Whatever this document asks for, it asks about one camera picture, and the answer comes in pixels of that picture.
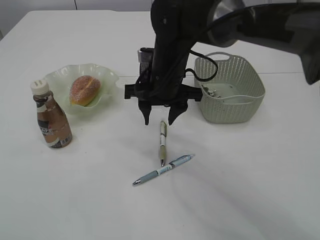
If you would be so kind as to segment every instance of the pen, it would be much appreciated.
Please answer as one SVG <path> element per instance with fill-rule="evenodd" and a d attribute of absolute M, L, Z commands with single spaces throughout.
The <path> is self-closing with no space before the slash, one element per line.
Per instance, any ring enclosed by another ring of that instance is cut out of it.
<path fill-rule="evenodd" d="M 168 172 L 171 169 L 174 169 L 175 167 L 178 167 L 178 166 L 190 161 L 194 156 L 195 156 L 195 154 L 181 156 L 178 159 L 170 162 L 168 165 L 166 165 L 158 170 L 152 171 L 145 176 L 140 177 L 137 181 L 132 183 L 132 186 L 137 186 L 137 185 L 143 184 L 151 179 L 154 179 L 154 178 L 158 177 L 159 175 L 164 174 L 165 172 Z"/>
<path fill-rule="evenodd" d="M 164 121 L 160 123 L 160 149 L 159 158 L 161 167 L 166 165 L 167 151 L 166 151 L 166 137 L 167 137 L 167 124 Z"/>

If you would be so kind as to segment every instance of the blue pen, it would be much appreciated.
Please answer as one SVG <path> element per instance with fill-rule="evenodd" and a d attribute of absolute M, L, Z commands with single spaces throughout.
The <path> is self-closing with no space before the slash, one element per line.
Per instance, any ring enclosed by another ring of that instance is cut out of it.
<path fill-rule="evenodd" d="M 195 154 L 181 156 L 177 160 L 170 162 L 168 165 L 166 165 L 162 168 L 159 168 L 158 170 L 152 171 L 145 176 L 140 177 L 137 181 L 132 183 L 132 186 L 137 186 L 137 185 L 143 184 L 151 179 L 154 179 L 154 178 L 158 177 L 159 175 L 164 174 L 165 172 L 168 172 L 168 171 L 174 169 L 175 167 L 178 167 L 178 166 L 190 161 L 194 156 L 195 156 Z"/>

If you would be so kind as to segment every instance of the white pen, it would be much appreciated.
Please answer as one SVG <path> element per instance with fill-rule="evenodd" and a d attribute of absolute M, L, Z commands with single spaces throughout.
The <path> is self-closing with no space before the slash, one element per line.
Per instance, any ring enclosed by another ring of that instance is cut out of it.
<path fill-rule="evenodd" d="M 167 150 L 166 150 L 167 124 L 164 121 L 160 123 L 160 149 L 159 158 L 161 167 L 166 165 Z"/>

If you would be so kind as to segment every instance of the pen grip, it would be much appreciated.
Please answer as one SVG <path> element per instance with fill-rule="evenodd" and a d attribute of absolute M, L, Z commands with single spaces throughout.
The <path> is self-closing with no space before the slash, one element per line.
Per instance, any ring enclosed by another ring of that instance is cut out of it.
<path fill-rule="evenodd" d="M 151 179 L 154 179 L 158 177 L 158 172 L 157 171 L 152 171 L 150 173 L 148 173 L 147 175 L 144 175 L 143 177 L 140 177 L 140 180 L 142 183 L 147 182 Z"/>
<path fill-rule="evenodd" d="M 159 149 L 159 158 L 160 160 L 166 160 L 167 151 L 165 146 L 160 146 Z"/>

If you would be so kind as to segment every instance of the pen tip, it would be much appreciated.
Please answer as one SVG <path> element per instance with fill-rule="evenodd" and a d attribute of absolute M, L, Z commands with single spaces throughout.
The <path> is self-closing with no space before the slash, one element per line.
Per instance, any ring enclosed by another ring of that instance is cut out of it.
<path fill-rule="evenodd" d="M 137 181 L 135 181 L 134 183 L 132 183 L 132 186 L 136 186 L 136 185 L 138 185 L 138 184 L 140 184 L 141 183 L 141 180 L 137 180 Z"/>

